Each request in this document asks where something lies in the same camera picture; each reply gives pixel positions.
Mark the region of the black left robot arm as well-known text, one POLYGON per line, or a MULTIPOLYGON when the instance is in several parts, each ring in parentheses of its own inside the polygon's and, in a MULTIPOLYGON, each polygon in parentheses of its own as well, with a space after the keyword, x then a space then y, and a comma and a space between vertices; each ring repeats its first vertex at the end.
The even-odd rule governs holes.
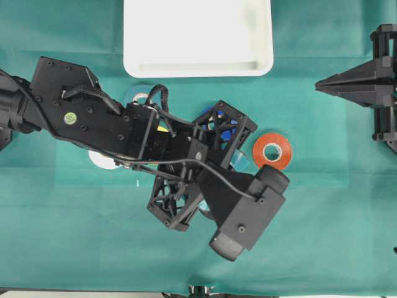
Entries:
POLYGON ((144 102, 121 104, 88 67, 43 56, 31 81, 1 73, 1 132, 41 130, 153 174, 147 208, 171 229, 187 230, 202 201, 251 198, 253 176, 230 161, 256 125, 225 102, 189 122, 170 114, 162 84, 144 102))

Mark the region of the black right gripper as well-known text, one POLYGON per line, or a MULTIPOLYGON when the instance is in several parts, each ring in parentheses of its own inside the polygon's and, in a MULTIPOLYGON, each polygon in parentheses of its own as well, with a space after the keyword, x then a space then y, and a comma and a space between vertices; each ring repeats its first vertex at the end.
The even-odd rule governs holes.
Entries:
POLYGON ((372 138, 378 142, 396 143, 396 24, 379 25, 370 39, 373 43, 373 60, 318 81, 315 90, 363 107, 375 106, 372 138), (383 73, 377 77, 378 61, 383 73), (375 78, 378 90, 382 92, 379 103, 376 103, 374 85, 344 85, 375 78))

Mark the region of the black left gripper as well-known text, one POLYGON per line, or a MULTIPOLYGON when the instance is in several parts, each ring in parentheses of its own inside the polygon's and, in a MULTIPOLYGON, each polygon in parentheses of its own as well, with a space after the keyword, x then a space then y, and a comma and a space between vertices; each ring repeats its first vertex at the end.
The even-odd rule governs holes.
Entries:
POLYGON ((173 124, 174 137, 164 151, 164 161, 155 170, 156 176, 149 199, 148 210, 167 228, 184 232, 204 200, 199 181, 204 172, 213 173, 223 182, 221 170, 236 171, 230 163, 250 134, 257 130, 257 124, 247 115, 238 132, 224 149, 215 149, 200 140, 203 133, 194 121, 185 125, 173 124))

